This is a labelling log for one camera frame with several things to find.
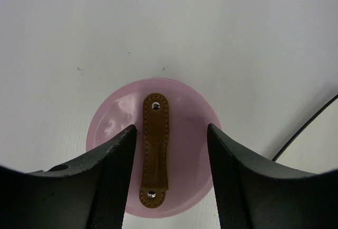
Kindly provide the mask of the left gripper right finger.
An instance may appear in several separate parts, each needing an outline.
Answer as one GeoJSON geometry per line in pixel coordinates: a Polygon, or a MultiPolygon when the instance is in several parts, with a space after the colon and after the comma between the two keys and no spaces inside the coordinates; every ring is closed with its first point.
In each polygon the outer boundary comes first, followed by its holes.
{"type": "Polygon", "coordinates": [[[319,175],[273,162],[207,130],[221,228],[337,228],[337,171],[319,175]]]}

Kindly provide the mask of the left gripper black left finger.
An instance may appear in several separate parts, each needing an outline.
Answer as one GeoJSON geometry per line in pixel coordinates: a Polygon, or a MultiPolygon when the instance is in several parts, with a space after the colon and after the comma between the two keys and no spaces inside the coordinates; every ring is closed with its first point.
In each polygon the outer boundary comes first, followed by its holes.
{"type": "Polygon", "coordinates": [[[130,125],[48,171],[1,167],[1,228],[121,228],[136,139],[130,125]]]}

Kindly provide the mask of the pink round container lid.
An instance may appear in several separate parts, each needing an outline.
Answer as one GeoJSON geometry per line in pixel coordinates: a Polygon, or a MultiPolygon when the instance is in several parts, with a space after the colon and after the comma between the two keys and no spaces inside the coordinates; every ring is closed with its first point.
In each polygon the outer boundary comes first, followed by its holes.
{"type": "Polygon", "coordinates": [[[89,125],[86,149],[137,128],[126,212],[144,218],[180,214],[211,190],[207,128],[220,122],[193,88],[166,78],[143,79],[113,92],[89,125]]]}

